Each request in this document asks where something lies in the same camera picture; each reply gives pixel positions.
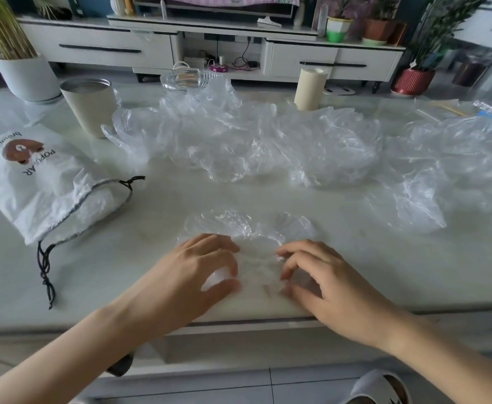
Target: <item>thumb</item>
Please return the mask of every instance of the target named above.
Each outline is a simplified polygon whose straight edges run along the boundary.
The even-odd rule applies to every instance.
[[[317,319],[319,318],[318,315],[322,314],[323,305],[326,303],[323,299],[314,295],[312,292],[293,283],[288,283],[283,290],[283,294],[288,298],[293,299],[308,312],[313,313]]]
[[[238,292],[242,289],[241,283],[236,279],[225,279],[207,289],[205,294],[205,308],[209,310],[216,303],[228,296],[230,293]]]

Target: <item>table drawer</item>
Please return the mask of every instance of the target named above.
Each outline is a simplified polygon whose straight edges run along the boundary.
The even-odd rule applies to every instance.
[[[121,29],[22,24],[35,49],[51,62],[170,69],[169,34]]]
[[[326,68],[327,71],[331,71],[337,53],[338,48],[275,42],[272,50],[270,75],[292,77],[298,80],[301,68]]]
[[[455,38],[492,48],[492,11],[478,10],[458,27]]]
[[[338,48],[329,78],[385,81],[400,55],[400,51],[393,50]]]

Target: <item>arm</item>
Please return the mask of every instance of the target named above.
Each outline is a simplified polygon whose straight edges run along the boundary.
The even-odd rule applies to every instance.
[[[201,292],[218,268],[237,275],[236,251],[219,235],[179,245],[110,305],[0,377],[0,404],[68,403],[140,344],[187,325],[240,289],[227,279]]]
[[[335,250],[322,242],[299,241],[277,253],[289,257],[282,279],[302,268],[323,297],[295,284],[287,286],[286,294],[332,330],[396,356],[456,404],[492,403],[491,360],[393,305]]]

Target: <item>ribbed red pot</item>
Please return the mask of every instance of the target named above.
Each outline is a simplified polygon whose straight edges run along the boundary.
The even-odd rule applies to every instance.
[[[404,69],[392,82],[391,89],[399,94],[421,95],[427,90],[434,76],[433,70]]]

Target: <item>glass bowl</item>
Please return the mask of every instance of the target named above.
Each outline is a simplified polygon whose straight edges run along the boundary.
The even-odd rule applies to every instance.
[[[218,76],[207,69],[177,68],[160,77],[163,87],[169,92],[185,94],[190,88],[205,88],[209,80]]]

